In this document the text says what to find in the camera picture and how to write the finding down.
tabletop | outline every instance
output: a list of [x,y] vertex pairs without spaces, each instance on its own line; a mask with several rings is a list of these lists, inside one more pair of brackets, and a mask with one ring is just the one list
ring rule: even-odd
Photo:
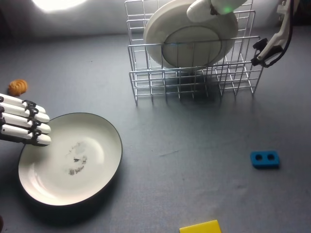
[[[21,98],[51,118],[73,112],[106,118],[124,151],[117,176],[96,200],[59,210],[25,195],[17,177],[23,145],[1,141],[3,232],[177,233],[217,219],[223,233],[309,233],[310,38],[311,27],[294,29],[287,53],[264,69],[254,97],[171,96],[138,106],[126,35],[2,45],[1,93],[25,79],[29,90]],[[253,168],[255,150],[277,150],[280,169]]]

metal wire rack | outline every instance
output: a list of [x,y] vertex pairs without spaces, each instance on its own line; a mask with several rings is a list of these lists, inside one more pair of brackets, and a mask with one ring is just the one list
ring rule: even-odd
[[153,13],[170,0],[128,0],[125,2],[127,26],[130,45],[128,54],[132,71],[129,72],[130,82],[136,104],[139,97],[176,94],[209,95],[216,87],[222,97],[227,91],[237,95],[240,89],[255,93],[261,77],[262,67],[253,67],[250,59],[256,54],[252,45],[260,40],[259,36],[251,36],[255,11],[252,10],[253,0],[247,1],[234,14],[238,21],[238,36],[229,40],[234,41],[233,48],[223,59],[209,66],[165,68],[155,62],[147,52],[149,46],[160,47],[174,45],[178,48],[183,44],[195,46],[199,43],[213,43],[215,41],[200,41],[174,44],[144,44],[143,30]]

white plate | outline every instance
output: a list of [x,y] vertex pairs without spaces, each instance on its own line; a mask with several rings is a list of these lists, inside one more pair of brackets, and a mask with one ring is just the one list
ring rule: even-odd
[[234,45],[238,22],[234,13],[217,16],[202,23],[193,23],[187,17],[187,9],[194,0],[174,0],[158,9],[148,21],[144,30],[145,44],[182,43],[192,41],[213,41],[192,44],[147,46],[150,56],[163,66],[195,67],[213,64],[227,54]]
[[48,205],[70,205],[92,197],[112,179],[121,163],[122,143],[104,118],[67,114],[49,126],[52,143],[26,145],[18,165],[26,192]]

bright light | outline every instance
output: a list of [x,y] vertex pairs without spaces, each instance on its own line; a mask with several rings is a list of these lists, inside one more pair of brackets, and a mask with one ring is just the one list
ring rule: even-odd
[[60,11],[82,4],[87,0],[33,0],[43,11]]

blue object with two holes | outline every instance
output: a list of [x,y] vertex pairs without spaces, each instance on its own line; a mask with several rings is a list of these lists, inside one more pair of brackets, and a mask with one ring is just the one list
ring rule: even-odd
[[276,151],[253,151],[251,161],[255,168],[279,168],[280,166]]

